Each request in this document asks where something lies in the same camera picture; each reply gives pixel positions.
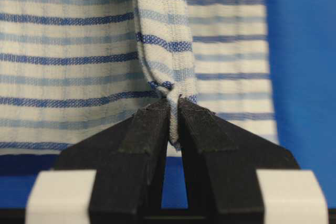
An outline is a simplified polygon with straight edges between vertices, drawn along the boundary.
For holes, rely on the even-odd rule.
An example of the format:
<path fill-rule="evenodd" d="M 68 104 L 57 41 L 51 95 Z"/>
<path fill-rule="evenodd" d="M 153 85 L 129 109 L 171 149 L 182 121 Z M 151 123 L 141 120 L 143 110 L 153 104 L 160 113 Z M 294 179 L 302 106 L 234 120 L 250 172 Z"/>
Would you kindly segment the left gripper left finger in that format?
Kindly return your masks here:
<path fill-rule="evenodd" d="M 166 99 L 65 150 L 55 170 L 96 170 L 91 223 L 142 223 L 161 208 L 170 107 Z"/>

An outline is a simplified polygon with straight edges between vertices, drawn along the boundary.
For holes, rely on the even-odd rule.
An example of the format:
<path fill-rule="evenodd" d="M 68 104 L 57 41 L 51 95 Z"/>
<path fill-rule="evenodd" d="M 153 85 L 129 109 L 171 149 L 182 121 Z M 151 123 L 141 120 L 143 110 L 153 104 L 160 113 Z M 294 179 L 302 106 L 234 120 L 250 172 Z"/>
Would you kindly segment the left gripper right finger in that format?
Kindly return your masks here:
<path fill-rule="evenodd" d="M 292 153 L 185 98 L 178 120 L 189 209 L 206 223 L 263 223 L 256 169 L 298 169 Z"/>

